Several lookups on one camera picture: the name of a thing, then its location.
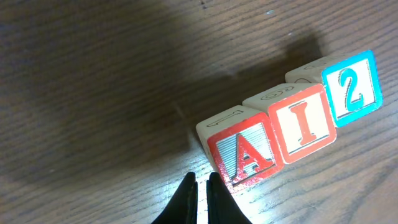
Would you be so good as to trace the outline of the red A block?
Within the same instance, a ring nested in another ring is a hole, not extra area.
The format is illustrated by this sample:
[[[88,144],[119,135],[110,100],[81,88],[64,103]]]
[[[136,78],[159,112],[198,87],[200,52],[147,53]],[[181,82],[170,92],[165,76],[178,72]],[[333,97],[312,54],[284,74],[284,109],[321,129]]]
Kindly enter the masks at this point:
[[[264,112],[237,105],[196,125],[205,154],[231,193],[284,168],[271,120]]]

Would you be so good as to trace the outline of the red I block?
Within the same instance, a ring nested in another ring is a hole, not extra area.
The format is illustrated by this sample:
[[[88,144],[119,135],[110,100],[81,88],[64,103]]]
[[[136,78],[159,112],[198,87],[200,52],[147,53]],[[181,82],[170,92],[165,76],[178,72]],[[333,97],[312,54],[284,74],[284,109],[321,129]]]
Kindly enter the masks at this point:
[[[336,128],[325,88],[319,83],[283,83],[243,101],[271,120],[285,164],[330,145]]]

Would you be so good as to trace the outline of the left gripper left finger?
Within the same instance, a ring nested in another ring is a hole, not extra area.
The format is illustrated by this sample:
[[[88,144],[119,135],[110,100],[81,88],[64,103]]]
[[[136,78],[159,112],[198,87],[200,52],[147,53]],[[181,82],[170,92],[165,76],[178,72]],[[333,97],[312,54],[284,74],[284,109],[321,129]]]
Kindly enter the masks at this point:
[[[188,172],[167,206],[152,224],[197,224],[198,183]]]

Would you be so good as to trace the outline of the blue 2 block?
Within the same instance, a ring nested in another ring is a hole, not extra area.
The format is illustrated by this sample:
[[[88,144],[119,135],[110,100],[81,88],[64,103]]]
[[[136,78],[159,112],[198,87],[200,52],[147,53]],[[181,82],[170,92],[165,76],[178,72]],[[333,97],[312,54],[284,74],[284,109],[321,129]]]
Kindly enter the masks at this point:
[[[378,110],[384,101],[372,50],[322,57],[287,72],[285,80],[322,84],[338,128]]]

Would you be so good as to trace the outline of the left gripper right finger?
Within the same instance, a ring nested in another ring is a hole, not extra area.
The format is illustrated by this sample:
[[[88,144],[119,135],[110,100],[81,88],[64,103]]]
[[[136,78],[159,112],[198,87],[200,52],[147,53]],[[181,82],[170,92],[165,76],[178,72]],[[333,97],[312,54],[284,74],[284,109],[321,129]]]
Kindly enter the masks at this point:
[[[206,181],[206,197],[209,224],[251,224],[217,172]]]

